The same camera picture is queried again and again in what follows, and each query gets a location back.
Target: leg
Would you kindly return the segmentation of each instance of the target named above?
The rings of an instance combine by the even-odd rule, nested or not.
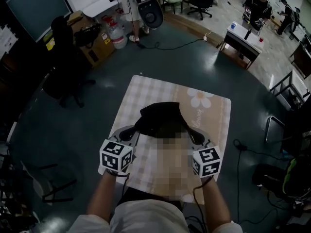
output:
[[[80,108],[84,107],[84,103],[81,103],[81,102],[79,101],[79,98],[78,98],[77,94],[74,93],[74,94],[73,94],[73,98],[74,98],[74,100],[76,101],[77,105],[78,105]]]
[[[140,21],[139,20],[133,21],[132,28],[133,28],[135,38],[139,38]]]
[[[199,13],[200,13],[200,15],[201,15],[201,21],[203,21],[203,15],[202,15],[201,9],[199,9]]]
[[[291,20],[288,19],[284,19],[284,21],[282,22],[281,27],[279,27],[279,29],[276,31],[278,35],[282,35],[283,31],[285,30],[285,28],[287,27],[288,24],[291,23]]]

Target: black cloth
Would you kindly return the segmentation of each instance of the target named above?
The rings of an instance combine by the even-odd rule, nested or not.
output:
[[[260,28],[255,24],[255,21],[258,19],[269,19],[271,15],[271,8],[269,8],[266,12],[264,10],[268,7],[268,1],[262,2],[260,0],[246,0],[245,6],[249,7],[251,11],[250,24],[254,27],[254,29],[259,30]]]
[[[181,212],[182,212],[182,207],[181,207],[181,203],[180,201],[177,200],[168,200],[164,197],[161,196],[157,196],[154,194],[150,194],[150,193],[146,193],[146,192],[142,192],[139,190],[136,190],[134,188],[129,187],[125,194],[122,196],[122,198],[120,199],[118,205],[128,202],[128,201],[138,201],[138,200],[159,200],[159,201],[164,201],[167,203],[170,203],[174,206],[176,206]]]
[[[287,16],[285,16],[285,18],[292,20],[292,9],[289,5],[285,6],[285,12],[284,13],[287,14]]]
[[[140,114],[135,130],[144,135],[176,138],[176,133],[186,132],[189,128],[177,102],[154,103],[141,109]]]

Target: backpack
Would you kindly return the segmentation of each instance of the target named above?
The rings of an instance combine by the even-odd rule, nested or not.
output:
[[[288,4],[285,7],[289,7],[291,9],[291,14],[289,16],[291,17],[292,21],[296,21],[295,14],[292,8]]]
[[[266,13],[268,11],[268,9],[270,9],[270,8],[271,8],[271,4],[269,3],[269,1],[267,1],[267,8],[265,8],[262,13],[263,14]]]

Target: desk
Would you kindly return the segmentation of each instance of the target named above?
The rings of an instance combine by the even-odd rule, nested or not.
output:
[[[281,25],[282,25],[280,19],[277,18],[277,17],[272,18],[272,16],[271,16],[271,17],[270,17],[270,21],[274,24],[273,29],[274,29],[276,26],[279,28],[279,27],[281,27]]]
[[[227,34],[225,35],[219,51],[221,52],[225,48],[225,45],[229,44],[231,47],[238,50],[238,54],[243,54],[250,60],[246,66],[246,69],[249,69],[258,55],[262,53],[264,42],[259,42],[259,37],[253,33],[250,33],[247,40],[245,40],[244,37],[248,30],[237,22],[234,23],[236,24],[234,29],[231,28],[231,25],[227,28]]]
[[[212,143],[218,145],[221,153],[224,154],[231,110],[229,99],[137,75],[133,76],[126,90],[110,135],[121,127],[134,125],[140,118],[142,108],[156,102],[167,101],[179,102],[180,112],[187,124],[205,131]],[[200,185],[201,181],[197,175],[194,176],[192,167],[176,167],[176,162],[183,162],[184,158],[187,158],[187,154],[180,152],[181,150],[175,149],[158,150],[154,144],[154,138],[140,135],[136,147],[136,159],[128,168],[130,176],[126,184],[143,192],[193,202],[192,190]],[[172,163],[169,168],[163,164],[163,160],[168,159]],[[103,174],[104,170],[101,166],[98,172]],[[124,181],[125,178],[117,177],[117,182],[124,183]],[[179,187],[179,194],[175,193],[175,189],[170,189],[172,186]],[[198,190],[196,196],[198,202],[204,204],[201,189]]]
[[[284,85],[284,82],[288,79],[288,85]],[[304,104],[307,101],[309,93],[306,85],[303,83],[298,74],[293,70],[289,74],[287,74],[280,82],[278,82],[275,86],[273,86],[270,91],[277,97],[278,95],[282,95],[284,91],[288,88],[292,88],[291,90],[294,92],[299,101]]]
[[[114,0],[112,2],[110,2],[109,0],[98,0],[95,3],[92,3],[86,8],[84,8],[82,11],[86,16],[94,18],[101,12],[117,5],[118,2],[121,3],[121,0]]]
[[[311,54],[304,44],[300,42],[290,58],[292,56],[294,56],[294,60],[291,64],[295,63],[299,70],[305,75],[304,79],[306,79],[311,74]]]

